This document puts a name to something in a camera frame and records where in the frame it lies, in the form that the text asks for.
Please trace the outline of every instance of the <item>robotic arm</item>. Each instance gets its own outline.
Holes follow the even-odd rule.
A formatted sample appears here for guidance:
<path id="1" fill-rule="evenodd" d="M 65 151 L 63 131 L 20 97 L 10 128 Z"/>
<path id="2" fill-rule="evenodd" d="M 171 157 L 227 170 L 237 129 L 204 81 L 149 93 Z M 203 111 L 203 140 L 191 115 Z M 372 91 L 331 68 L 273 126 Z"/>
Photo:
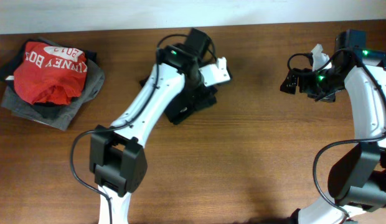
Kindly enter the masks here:
<path id="1" fill-rule="evenodd" d="M 365 33 L 356 30 L 337 37 L 336 52 L 341 54 L 332 56 L 332 66 L 321 51 L 321 45 L 317 45 L 311 54 L 299 54 L 309 58 L 313 70 L 290 70 L 280 90 L 294 94 L 298 85 L 301 93 L 316 101 L 334 102 L 335 93 L 346 89 L 351 99 L 355 138 L 362 140 L 346 141 L 358 144 L 330 171 L 329 192 L 324 196 L 337 207 L 320 197 L 293 213 L 290 220 L 298 224 L 348 223 L 352 221 L 347 218 L 386 208 L 386 54 L 365 49 Z M 378 163 L 383 171 L 374 170 Z M 314 180 L 322 194 L 316 180 L 316 163 Z"/>
<path id="2" fill-rule="evenodd" d="M 184 44 L 158 49 L 157 63 L 150 76 L 141 81 L 143 89 L 111 124 L 122 128 L 96 127 L 91 137 L 90 171 L 103 193 L 99 224 L 128 223 L 131 193 L 148 168 L 144 146 L 161 114 L 165 112 L 170 122 L 179 124 L 193 112 L 215 104 L 214 85 L 231 79 L 226 59 L 216 58 L 215 50 L 210 53 L 216 63 L 203 62 L 211 44 L 205 33 L 192 29 Z M 125 147 L 123 151 L 115 147 L 119 144 Z M 104 195 L 110 198 L 111 206 Z"/>

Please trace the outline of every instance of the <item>red cloth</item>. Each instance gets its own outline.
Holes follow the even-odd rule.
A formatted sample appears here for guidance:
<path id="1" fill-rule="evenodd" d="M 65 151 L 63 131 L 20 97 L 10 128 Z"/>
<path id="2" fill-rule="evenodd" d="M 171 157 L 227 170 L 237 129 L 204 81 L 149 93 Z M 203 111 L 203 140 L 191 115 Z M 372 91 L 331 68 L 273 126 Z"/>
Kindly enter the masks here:
<path id="1" fill-rule="evenodd" d="M 28 42 L 24 60 L 14 72 L 14 89 L 24 101 L 69 105 L 81 95 L 87 65 L 83 51 Z"/>

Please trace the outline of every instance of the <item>pile of clothes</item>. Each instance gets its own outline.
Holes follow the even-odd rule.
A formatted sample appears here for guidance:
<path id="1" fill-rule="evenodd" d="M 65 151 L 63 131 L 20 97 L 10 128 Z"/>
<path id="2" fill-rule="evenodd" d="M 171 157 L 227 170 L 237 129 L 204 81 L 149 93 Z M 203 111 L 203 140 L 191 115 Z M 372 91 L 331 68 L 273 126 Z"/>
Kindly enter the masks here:
<path id="1" fill-rule="evenodd" d="M 42 38 L 26 41 L 0 69 L 0 80 L 7 83 L 1 106 L 15 116 L 65 131 L 105 81 L 96 56 Z"/>

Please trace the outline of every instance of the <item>brown table surface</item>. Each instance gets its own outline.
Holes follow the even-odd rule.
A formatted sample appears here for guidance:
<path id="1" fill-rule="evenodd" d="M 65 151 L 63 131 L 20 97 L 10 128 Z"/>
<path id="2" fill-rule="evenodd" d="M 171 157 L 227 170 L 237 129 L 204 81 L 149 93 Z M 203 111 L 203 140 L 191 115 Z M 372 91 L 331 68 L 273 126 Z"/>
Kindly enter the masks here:
<path id="1" fill-rule="evenodd" d="M 233 223 L 288 217 L 319 194 L 312 180 L 315 154 L 326 144 L 354 137 L 346 91 L 335 103 L 279 91 L 286 61 L 334 39 L 346 29 L 367 32 L 367 46 L 386 50 L 386 21 L 319 22 L 201 28 L 226 57 L 233 81 L 219 87 L 218 103 L 180 125 L 162 115 L 146 145 L 149 168 L 133 194 L 131 223 Z M 111 30 L 0 35 L 0 66 L 29 37 L 98 52 L 106 81 L 83 105 L 66 132 L 11 116 L 0 107 L 0 223 L 97 223 L 99 196 L 71 175 L 74 137 L 108 126 L 140 91 L 159 39 L 189 29 Z M 169 40 L 172 44 L 178 39 Z M 307 67 L 296 59 L 295 67 Z M 0 82 L 0 102 L 5 84 Z M 319 163 L 324 190 L 331 166 L 352 146 L 336 147 Z M 90 184 L 89 138 L 80 141 L 75 165 Z M 386 210 L 355 218 L 386 223 Z"/>

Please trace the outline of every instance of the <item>white background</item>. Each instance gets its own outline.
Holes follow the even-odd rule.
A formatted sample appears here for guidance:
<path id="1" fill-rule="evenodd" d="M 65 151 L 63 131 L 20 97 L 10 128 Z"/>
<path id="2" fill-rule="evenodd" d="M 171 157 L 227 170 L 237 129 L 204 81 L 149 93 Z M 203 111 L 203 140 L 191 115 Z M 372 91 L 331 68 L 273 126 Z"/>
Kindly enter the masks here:
<path id="1" fill-rule="evenodd" d="M 0 34 L 386 19 L 386 0 L 0 0 Z"/>

